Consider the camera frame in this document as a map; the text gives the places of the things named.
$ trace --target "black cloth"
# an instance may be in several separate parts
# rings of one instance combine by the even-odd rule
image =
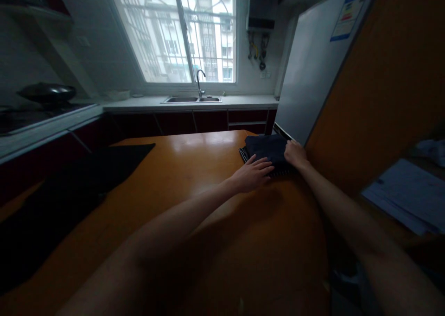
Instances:
[[[246,146],[240,149],[244,162],[256,154],[255,161],[267,157],[272,162],[275,169],[269,174],[270,177],[297,173],[297,170],[284,158],[287,140],[281,135],[248,136],[245,142]]]
[[[0,224],[0,295],[28,280],[154,146],[103,148],[48,177],[17,212]]]

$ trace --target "white refrigerator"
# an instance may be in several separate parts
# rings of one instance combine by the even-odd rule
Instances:
[[[372,0],[326,0],[300,14],[274,130],[305,145]]]

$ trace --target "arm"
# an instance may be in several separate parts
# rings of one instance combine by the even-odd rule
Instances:
[[[371,216],[311,166],[298,142],[288,141],[285,158],[363,264],[386,315],[445,314],[445,301],[436,287]]]
[[[250,158],[232,177],[151,220],[130,236],[58,315],[133,315],[144,307],[156,260],[181,243],[207,216],[239,192],[264,184],[271,162]]]

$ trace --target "hand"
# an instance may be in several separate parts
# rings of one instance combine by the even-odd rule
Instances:
[[[256,155],[252,155],[245,165],[228,179],[237,193],[253,191],[270,179],[266,175],[274,169],[272,162],[269,162],[267,158],[254,162],[255,157]]]
[[[296,169],[310,165],[309,161],[307,160],[305,149],[295,140],[287,141],[286,150],[284,151],[284,158]]]

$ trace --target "stove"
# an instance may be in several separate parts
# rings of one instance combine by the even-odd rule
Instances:
[[[0,113],[0,136],[17,134],[50,121],[87,110],[97,104],[64,103],[57,106],[42,106],[36,110],[9,110]]]

